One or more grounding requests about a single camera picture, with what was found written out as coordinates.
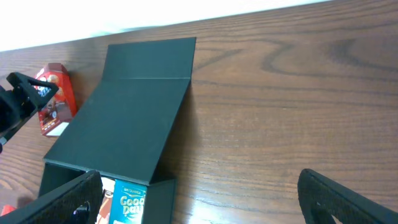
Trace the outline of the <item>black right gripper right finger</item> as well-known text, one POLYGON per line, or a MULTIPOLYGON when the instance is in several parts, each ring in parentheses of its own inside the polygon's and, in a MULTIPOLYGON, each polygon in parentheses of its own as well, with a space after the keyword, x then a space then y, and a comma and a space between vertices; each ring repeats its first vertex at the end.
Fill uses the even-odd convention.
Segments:
POLYGON ((397 223, 397 212, 311 169, 301 171, 297 190, 306 224, 397 223))

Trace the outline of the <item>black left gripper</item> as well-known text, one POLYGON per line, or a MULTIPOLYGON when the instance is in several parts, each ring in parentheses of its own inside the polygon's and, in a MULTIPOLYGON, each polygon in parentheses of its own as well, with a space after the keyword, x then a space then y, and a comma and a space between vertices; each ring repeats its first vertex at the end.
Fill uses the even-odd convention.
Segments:
POLYGON ((14 87, 1 86, 1 152, 8 141, 42 109, 58 92, 58 86, 19 72, 10 73, 6 80, 14 87))

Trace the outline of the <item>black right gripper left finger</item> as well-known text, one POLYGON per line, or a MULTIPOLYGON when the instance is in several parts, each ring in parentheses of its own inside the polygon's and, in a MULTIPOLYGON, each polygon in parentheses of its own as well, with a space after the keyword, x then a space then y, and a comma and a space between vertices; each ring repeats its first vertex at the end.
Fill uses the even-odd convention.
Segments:
POLYGON ((91 170, 1 217, 1 223, 95 223, 103 201, 101 175, 91 170))

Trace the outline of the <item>red Hello Panda box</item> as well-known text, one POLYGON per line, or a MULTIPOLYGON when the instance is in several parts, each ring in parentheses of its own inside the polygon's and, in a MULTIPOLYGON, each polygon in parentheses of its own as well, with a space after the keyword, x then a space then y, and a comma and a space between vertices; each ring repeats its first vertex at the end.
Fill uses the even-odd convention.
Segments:
POLYGON ((60 136, 78 111, 67 69, 61 63, 48 63, 35 78, 58 87, 55 96, 38 114, 41 134, 60 136))

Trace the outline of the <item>teal Chunkies cookie box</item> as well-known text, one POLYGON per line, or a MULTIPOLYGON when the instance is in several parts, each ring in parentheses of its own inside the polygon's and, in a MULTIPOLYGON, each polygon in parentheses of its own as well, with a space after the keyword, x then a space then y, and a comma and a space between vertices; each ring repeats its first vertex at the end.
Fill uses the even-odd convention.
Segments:
POLYGON ((109 216, 110 224, 141 224, 147 187, 116 180, 109 216))

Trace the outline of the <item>red Hacks candy bag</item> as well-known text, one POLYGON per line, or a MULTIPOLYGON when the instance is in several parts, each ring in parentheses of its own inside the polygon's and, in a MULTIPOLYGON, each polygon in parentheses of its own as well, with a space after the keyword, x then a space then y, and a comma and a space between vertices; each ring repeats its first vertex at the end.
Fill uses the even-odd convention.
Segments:
POLYGON ((1 216, 7 215, 8 213, 13 212, 16 209, 16 207, 13 207, 12 205, 4 205, 2 210, 1 210, 1 216))

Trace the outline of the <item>dark green open box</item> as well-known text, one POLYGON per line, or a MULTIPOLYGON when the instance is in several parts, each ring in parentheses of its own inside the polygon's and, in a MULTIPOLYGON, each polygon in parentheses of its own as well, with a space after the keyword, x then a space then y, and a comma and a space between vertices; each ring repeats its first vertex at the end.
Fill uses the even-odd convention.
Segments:
POLYGON ((97 170, 147 188, 144 223, 170 223, 177 183, 158 163, 190 86, 195 43, 110 45, 101 81, 44 156, 39 193, 97 170))

